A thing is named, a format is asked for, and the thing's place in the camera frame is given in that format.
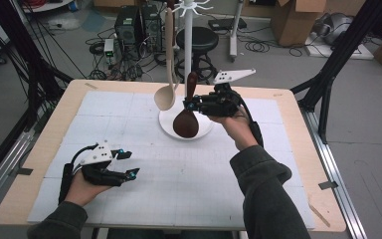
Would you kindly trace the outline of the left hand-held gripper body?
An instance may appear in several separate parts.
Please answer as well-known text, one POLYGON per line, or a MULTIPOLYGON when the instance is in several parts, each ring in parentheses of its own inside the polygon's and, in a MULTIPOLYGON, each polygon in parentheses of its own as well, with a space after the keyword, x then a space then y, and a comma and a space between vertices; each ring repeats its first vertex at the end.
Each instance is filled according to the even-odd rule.
POLYGON ((110 171, 107 167, 115 159, 109 144, 104 141, 92 146, 91 152, 80 161, 79 167, 86 181, 94 185, 121 186, 121 172, 110 171))

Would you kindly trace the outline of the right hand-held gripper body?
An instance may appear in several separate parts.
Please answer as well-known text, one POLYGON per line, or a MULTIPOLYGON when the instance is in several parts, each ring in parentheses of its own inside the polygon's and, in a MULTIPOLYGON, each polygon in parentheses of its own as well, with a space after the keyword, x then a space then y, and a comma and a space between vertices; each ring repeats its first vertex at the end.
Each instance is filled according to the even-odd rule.
POLYGON ((239 93, 234 91, 231 83, 256 72, 250 70, 220 71, 215 77, 214 91, 201 95, 200 114, 210 117, 231 117, 246 104, 239 93))

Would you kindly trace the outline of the dark brown wooden spoon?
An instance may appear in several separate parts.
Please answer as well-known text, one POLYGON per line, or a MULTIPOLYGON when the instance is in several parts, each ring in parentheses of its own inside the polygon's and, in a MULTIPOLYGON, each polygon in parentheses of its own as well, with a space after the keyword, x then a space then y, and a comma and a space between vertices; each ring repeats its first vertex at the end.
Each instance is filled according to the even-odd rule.
MULTIPOLYGON (((191 72, 186 81, 185 101, 187 103, 192 101, 197 81, 198 75, 195 72, 191 72)), ((199 123, 194 113, 190 111, 187 106, 185 106, 184 110, 174 119, 173 129, 179 136, 184 138, 192 138, 198 133, 199 123)))

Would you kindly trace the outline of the light wooden spoon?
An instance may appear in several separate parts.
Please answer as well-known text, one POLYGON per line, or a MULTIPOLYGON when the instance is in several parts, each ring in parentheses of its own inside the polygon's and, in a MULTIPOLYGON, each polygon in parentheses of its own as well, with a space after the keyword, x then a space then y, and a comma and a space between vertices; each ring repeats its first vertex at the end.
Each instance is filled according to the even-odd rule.
POLYGON ((168 85, 161 87, 154 94, 154 101, 161 111, 170 110, 175 101, 175 91, 178 86, 176 76, 174 75, 174 50, 172 46, 174 33, 174 22, 172 9, 167 7, 165 12, 165 48, 166 48, 166 75, 168 85))

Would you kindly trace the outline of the white utensil stand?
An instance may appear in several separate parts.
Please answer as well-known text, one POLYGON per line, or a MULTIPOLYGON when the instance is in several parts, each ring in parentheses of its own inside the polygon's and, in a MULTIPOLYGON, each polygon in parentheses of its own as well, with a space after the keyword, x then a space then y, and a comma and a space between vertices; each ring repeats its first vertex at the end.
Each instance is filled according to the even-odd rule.
MULTIPOLYGON (((206 0, 205 2, 195 3, 194 0, 179 0, 179 3, 175 3, 175 10, 181 10, 181 16, 185 19, 185 73, 189 75, 191 71, 191 57, 192 57, 192 23, 193 23, 193 14, 198 15, 196 8, 203 9, 203 5, 208 3, 210 0, 206 0)), ((173 116, 172 108, 168 111, 160 111, 159 112, 159 123, 162 128, 171 136, 177 136, 180 138, 184 138, 179 136, 173 129, 173 121, 174 119, 184 110, 176 116, 173 116)))

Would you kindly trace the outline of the person's right hand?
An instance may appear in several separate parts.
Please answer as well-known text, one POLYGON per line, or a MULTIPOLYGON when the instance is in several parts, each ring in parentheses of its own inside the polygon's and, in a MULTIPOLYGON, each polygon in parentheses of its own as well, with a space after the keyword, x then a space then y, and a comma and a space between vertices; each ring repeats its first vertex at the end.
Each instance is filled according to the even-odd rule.
POLYGON ((258 144, 250 130, 248 115, 242 107, 231 117, 210 117, 210 120, 219 123, 225 129, 238 150, 258 144))

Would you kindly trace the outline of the person's left hand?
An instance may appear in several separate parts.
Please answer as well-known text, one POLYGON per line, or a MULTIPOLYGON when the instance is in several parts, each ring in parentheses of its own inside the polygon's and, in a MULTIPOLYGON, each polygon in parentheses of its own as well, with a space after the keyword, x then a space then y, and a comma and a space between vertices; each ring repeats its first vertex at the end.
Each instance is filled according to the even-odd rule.
POLYGON ((67 202, 72 202, 80 206, 85 206, 92 202, 99 194, 110 189, 107 185, 94 185, 83 177, 79 170, 72 181, 70 189, 65 197, 67 202))

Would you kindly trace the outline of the white foam mat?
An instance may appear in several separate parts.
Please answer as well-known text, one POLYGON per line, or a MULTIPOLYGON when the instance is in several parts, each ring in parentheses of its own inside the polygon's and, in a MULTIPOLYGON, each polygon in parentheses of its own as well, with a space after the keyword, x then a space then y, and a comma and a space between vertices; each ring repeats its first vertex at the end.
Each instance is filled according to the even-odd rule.
POLYGON ((233 141, 204 116, 198 117, 196 137, 176 136, 172 121, 181 110, 177 101, 160 111, 151 94, 87 93, 44 176, 29 222, 56 209, 65 163, 83 161, 89 146, 106 141, 131 154, 110 169, 138 173, 87 205, 89 225, 243 229, 244 196, 229 164, 237 152, 233 141))

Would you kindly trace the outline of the light wooden table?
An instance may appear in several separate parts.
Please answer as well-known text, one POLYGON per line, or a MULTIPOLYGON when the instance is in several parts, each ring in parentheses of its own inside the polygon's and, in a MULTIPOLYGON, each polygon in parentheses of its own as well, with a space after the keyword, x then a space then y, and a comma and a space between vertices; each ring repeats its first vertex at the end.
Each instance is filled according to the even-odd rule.
MULTIPOLYGON (((99 91, 154 96, 159 88, 157 83, 72 81, 25 162, 33 172, 17 176, 3 199, 0 224, 31 223, 28 217, 44 176, 87 93, 99 91)), ((260 124, 266 151, 291 169, 292 178, 285 189, 297 205, 305 225, 314 232, 344 231, 346 225, 332 190, 321 190, 318 186, 327 177, 293 94, 288 90, 263 88, 239 87, 237 91, 260 124)))

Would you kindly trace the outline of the black round stool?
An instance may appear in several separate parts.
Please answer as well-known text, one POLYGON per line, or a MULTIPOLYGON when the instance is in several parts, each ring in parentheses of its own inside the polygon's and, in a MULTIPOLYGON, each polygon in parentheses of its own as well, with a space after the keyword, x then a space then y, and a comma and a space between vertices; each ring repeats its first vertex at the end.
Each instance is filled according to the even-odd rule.
MULTIPOLYGON (((185 30, 177 33, 176 43, 180 49, 185 47, 185 30)), ((192 64, 191 70, 199 77, 199 82, 205 82, 210 85, 209 80, 215 78, 218 74, 217 69, 212 64, 208 53, 214 50, 219 43, 219 36, 209 28, 192 28, 192 64)), ((185 60, 180 60, 175 64, 175 73, 184 82, 185 60)))

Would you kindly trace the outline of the white floor stand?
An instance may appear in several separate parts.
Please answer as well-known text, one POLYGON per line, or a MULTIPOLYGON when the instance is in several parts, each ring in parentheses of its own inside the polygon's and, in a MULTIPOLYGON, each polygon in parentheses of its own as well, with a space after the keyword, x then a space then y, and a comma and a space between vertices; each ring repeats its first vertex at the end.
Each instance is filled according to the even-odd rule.
POLYGON ((240 22, 240 17, 242 13, 242 9, 244 6, 244 1, 245 0, 237 0, 237 8, 236 12, 234 15, 234 21, 233 21, 233 28, 230 32, 230 51, 229 51, 229 56, 230 56, 230 61, 232 63, 235 62, 237 56, 238 56, 238 46, 237 46, 237 32, 238 32, 238 27, 239 27, 239 22, 240 22))

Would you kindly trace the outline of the flat black device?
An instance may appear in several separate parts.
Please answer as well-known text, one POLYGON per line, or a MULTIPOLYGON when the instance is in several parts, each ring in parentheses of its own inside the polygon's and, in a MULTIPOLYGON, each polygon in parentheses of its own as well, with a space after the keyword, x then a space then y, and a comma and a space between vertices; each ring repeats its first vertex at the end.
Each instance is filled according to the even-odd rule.
MULTIPOLYGON (((234 18, 228 18, 228 19, 215 19, 215 20, 209 20, 208 25, 213 31, 220 31, 220 30, 232 30, 234 27, 234 18)), ((240 18, 238 29, 247 28, 247 23, 240 18)))

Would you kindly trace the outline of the black computer tower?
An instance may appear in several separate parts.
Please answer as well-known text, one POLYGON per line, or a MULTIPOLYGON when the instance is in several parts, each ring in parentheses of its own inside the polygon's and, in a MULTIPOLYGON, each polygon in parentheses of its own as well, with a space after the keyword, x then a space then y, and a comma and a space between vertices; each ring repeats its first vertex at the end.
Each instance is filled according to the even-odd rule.
POLYGON ((138 6, 122 6, 114 24, 117 39, 124 45, 135 45, 143 40, 138 6))
POLYGON ((161 18, 154 4, 145 4, 141 7, 145 42, 152 52, 162 49, 161 18))

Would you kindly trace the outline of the small grey power box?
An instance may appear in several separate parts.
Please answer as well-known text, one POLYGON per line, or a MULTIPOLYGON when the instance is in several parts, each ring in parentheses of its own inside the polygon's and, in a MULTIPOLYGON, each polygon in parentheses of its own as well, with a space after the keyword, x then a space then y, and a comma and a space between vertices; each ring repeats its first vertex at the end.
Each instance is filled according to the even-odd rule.
POLYGON ((114 56, 114 40, 113 39, 105 39, 103 52, 105 56, 106 63, 109 66, 115 64, 115 56, 114 56))

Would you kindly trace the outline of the open cardboard box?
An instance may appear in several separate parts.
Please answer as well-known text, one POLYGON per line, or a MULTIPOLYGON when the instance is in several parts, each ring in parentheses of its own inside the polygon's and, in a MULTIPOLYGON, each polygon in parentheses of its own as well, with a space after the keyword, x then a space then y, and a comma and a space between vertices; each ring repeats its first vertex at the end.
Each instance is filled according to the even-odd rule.
POLYGON ((279 45, 303 45, 327 0, 277 0, 271 28, 279 45))

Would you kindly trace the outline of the grey round appliance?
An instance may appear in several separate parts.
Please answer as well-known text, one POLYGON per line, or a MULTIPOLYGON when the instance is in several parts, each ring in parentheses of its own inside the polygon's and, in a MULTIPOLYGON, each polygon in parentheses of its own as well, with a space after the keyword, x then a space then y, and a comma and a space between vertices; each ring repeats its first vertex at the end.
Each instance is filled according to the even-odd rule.
POLYGON ((335 45, 348 30, 353 18, 343 13, 325 13, 316 19, 311 31, 320 37, 327 45, 335 45))

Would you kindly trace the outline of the aluminium rail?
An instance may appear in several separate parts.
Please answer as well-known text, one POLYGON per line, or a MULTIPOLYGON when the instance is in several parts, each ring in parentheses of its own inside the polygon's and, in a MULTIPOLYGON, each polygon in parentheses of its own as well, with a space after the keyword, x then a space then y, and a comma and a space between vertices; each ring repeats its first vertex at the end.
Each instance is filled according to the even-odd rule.
POLYGON ((10 143, 9 151, 4 154, 3 160, 0 162, 0 190, 5 181, 11 175, 15 176, 22 167, 23 160, 32 149, 34 139, 34 131, 23 131, 10 143))
POLYGON ((324 168, 327 181, 335 181, 338 184, 336 188, 330 189, 333 191, 334 197, 342 213, 346 229, 350 233, 352 239, 368 239, 332 154, 331 148, 327 142, 322 141, 320 134, 318 133, 319 122, 315 113, 303 112, 302 115, 324 168))

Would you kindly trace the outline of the black metal frame stand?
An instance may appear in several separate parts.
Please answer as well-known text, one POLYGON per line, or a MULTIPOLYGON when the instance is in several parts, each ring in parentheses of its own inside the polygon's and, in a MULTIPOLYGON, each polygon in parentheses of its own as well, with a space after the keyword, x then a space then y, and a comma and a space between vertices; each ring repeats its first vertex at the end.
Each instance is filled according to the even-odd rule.
POLYGON ((326 130, 334 80, 381 17, 382 0, 366 0, 321 70, 310 80, 290 89, 293 94, 306 90, 304 97, 297 101, 299 107, 306 112, 313 113, 316 104, 321 102, 317 133, 325 144, 327 144, 326 130))
POLYGON ((0 145, 1 164, 15 139, 24 129, 30 129, 37 121, 39 106, 44 101, 51 102, 61 98, 64 90, 57 79, 70 83, 74 78, 44 59, 10 0, 0 0, 0 26, 23 62, 17 59, 1 38, 0 47, 9 57, 18 77, 28 85, 28 107, 0 145))

